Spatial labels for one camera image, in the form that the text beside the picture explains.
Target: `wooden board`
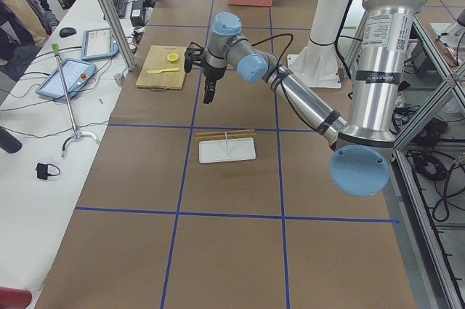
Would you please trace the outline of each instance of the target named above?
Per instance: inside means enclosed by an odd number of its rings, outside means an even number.
[[[152,45],[145,58],[144,65],[136,82],[143,89],[182,89],[186,73],[184,72],[184,52],[187,47]],[[179,59],[171,63],[166,59],[170,53],[177,53]],[[147,71],[179,67],[179,71],[149,74]]]

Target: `computer mouse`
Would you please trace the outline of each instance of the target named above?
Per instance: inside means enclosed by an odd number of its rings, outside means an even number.
[[[71,28],[71,27],[64,27],[60,29],[60,36],[62,38],[65,38],[66,36],[71,36],[76,34],[76,29]]]

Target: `white desk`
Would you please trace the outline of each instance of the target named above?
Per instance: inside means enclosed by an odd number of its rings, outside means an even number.
[[[121,20],[128,36],[133,27],[129,21],[131,4],[125,19]],[[58,35],[62,27],[70,26],[77,34],[67,38]],[[83,32],[93,28],[108,27],[97,0],[78,0],[62,20],[57,30],[44,45],[41,53],[52,51],[51,44],[60,48],[81,46]],[[79,59],[81,50],[65,50],[62,57]],[[97,69],[107,60],[97,61]],[[53,54],[35,60],[28,72],[52,72],[57,67]],[[123,58],[117,55],[107,71],[96,79],[100,81],[95,89],[82,92],[72,99],[72,106],[78,126],[92,122],[107,121],[118,99],[120,87],[113,76],[125,70]],[[23,95],[33,84],[44,79],[40,74],[24,76],[12,90],[14,95]],[[17,108],[47,100],[40,98],[34,87],[24,98],[9,96],[0,110]],[[1,111],[0,124],[8,129],[43,136],[70,128],[66,103],[44,103],[14,111]],[[87,127],[99,139],[105,133],[106,124]],[[44,139],[33,139],[13,134],[23,144],[15,154],[0,151],[0,286],[28,289],[33,293],[33,308],[39,297],[42,283],[49,271],[66,226],[73,212],[82,185],[98,149],[92,138],[82,138],[68,143],[67,156],[61,158],[61,147],[69,130],[61,135]],[[55,164],[61,175],[49,180],[36,178],[37,162]]]

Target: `robotic arm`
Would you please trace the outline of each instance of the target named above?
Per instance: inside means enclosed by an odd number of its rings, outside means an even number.
[[[198,48],[191,44],[187,49],[185,71],[192,64],[202,67],[204,103],[212,102],[216,83],[228,64],[249,83],[265,81],[335,150],[330,164],[333,181],[347,193],[370,196],[389,180],[395,141],[389,123],[413,16],[425,4],[426,0],[363,0],[368,18],[347,121],[276,56],[252,47],[240,33],[240,19],[228,12],[216,16],[205,49],[197,44]]]

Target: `metal stand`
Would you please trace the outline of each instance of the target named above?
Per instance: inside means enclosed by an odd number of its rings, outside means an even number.
[[[82,137],[91,137],[97,144],[100,144],[100,141],[97,139],[97,136],[95,133],[90,132],[90,131],[80,131],[76,125],[76,121],[74,120],[74,113],[73,113],[73,108],[71,107],[71,99],[70,95],[68,93],[68,87],[66,86],[66,80],[65,76],[63,75],[63,69],[61,66],[61,56],[60,52],[58,49],[58,44],[52,44],[53,52],[55,54],[55,58],[57,59],[57,65],[58,65],[58,71],[60,72],[60,80],[61,84],[63,86],[63,92],[65,94],[65,99],[66,99],[66,105],[68,106],[68,112],[70,114],[70,119],[71,119],[71,126],[73,127],[73,135],[69,137],[62,146],[62,153],[61,157],[64,158],[66,156],[66,145],[71,141],[71,140],[79,140]]]

